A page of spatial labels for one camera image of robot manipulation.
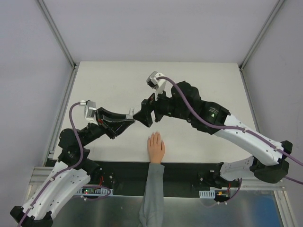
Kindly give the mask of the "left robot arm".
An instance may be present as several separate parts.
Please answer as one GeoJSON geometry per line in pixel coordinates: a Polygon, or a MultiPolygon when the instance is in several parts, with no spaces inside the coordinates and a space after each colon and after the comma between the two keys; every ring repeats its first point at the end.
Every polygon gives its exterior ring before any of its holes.
{"type": "Polygon", "coordinates": [[[116,185],[115,174],[90,160],[85,146],[107,135],[115,139],[135,120],[134,111],[117,114],[94,102],[79,103],[84,107],[88,125],[81,130],[74,123],[59,136],[62,149],[54,167],[34,195],[22,206],[15,206],[10,215],[20,227],[50,227],[62,207],[77,193],[85,201],[109,196],[116,185]]]}

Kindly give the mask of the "grey sleeved forearm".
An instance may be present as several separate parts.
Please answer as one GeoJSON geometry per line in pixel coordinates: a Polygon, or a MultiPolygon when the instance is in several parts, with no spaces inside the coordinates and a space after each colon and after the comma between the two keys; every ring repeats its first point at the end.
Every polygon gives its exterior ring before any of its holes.
{"type": "Polygon", "coordinates": [[[145,192],[139,210],[140,227],[161,227],[164,216],[164,166],[149,164],[145,192]]]}

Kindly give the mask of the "mannequin hand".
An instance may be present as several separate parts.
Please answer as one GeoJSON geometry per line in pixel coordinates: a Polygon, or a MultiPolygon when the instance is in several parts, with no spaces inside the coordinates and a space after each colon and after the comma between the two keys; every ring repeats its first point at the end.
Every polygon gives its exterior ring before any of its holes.
{"type": "Polygon", "coordinates": [[[151,163],[160,164],[165,155],[165,144],[161,139],[161,134],[157,131],[147,140],[147,151],[151,163]]]}

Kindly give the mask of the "right aluminium frame post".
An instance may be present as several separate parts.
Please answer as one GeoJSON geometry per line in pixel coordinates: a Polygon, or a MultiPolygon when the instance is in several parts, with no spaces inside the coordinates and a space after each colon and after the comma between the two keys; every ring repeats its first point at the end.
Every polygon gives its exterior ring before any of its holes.
{"type": "Polygon", "coordinates": [[[277,0],[274,4],[272,10],[270,11],[270,14],[266,18],[264,24],[262,25],[261,29],[259,30],[257,36],[255,37],[253,43],[251,44],[250,48],[248,49],[243,61],[239,65],[239,70],[242,72],[250,59],[252,58],[254,52],[258,49],[258,46],[261,44],[262,40],[264,39],[265,35],[269,31],[270,27],[274,23],[277,15],[283,8],[287,1],[286,0],[277,0]]]}

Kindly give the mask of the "left aluminium frame post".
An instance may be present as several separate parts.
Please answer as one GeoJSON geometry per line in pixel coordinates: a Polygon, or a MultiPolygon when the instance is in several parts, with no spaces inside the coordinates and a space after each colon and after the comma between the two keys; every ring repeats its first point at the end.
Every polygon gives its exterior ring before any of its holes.
{"type": "Polygon", "coordinates": [[[55,40],[57,41],[62,53],[64,54],[67,62],[69,63],[69,65],[71,66],[72,69],[77,69],[78,64],[77,62],[74,60],[74,58],[72,57],[52,15],[50,10],[48,9],[48,6],[46,4],[46,2],[44,0],[35,0],[35,3],[37,4],[37,6],[39,7],[43,17],[45,18],[55,40]]]}

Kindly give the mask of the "aluminium frame post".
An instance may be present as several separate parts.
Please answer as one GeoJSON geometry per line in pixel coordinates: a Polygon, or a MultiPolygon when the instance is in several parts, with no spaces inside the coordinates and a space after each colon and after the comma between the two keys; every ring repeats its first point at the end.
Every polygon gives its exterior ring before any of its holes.
{"type": "Polygon", "coordinates": [[[286,0],[277,0],[274,4],[272,10],[270,11],[270,14],[266,18],[264,24],[262,25],[261,29],[259,30],[257,36],[255,37],[253,43],[251,44],[250,48],[248,49],[243,61],[239,65],[239,70],[242,72],[250,59],[252,58],[254,52],[258,49],[258,46],[261,44],[262,40],[264,39],[265,35],[269,31],[270,27],[274,23],[277,15],[283,8],[287,1],[286,0]]]}
{"type": "Polygon", "coordinates": [[[35,3],[37,4],[37,6],[39,7],[43,17],[45,18],[55,40],[57,41],[62,53],[64,54],[67,62],[69,63],[69,65],[71,66],[72,69],[77,69],[78,64],[77,62],[74,60],[74,58],[72,57],[52,15],[50,10],[48,9],[48,6],[46,4],[46,2],[44,0],[35,0],[35,3]]]}

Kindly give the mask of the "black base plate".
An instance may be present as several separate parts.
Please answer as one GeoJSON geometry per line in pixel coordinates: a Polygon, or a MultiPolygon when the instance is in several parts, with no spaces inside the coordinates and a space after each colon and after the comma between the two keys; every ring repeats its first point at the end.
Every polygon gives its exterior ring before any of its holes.
{"type": "Polygon", "coordinates": [[[90,181],[76,193],[98,196],[143,196],[159,193],[164,197],[198,198],[215,188],[214,200],[232,198],[231,189],[240,189],[242,180],[219,176],[219,164],[96,162],[89,168],[90,181]]]}

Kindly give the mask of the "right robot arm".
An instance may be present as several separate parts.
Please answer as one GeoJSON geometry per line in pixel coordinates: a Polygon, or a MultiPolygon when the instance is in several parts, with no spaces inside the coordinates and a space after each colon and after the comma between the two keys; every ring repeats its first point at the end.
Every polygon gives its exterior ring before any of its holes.
{"type": "Polygon", "coordinates": [[[185,81],[175,84],[171,94],[167,97],[165,92],[154,93],[143,100],[134,119],[147,127],[163,116],[182,119],[198,131],[228,140],[251,154],[240,161],[219,163],[219,169],[211,176],[217,186],[251,176],[266,183],[278,183],[287,176],[286,156],[291,154],[291,142],[277,142],[252,130],[226,108],[202,100],[198,89],[185,81]]]}

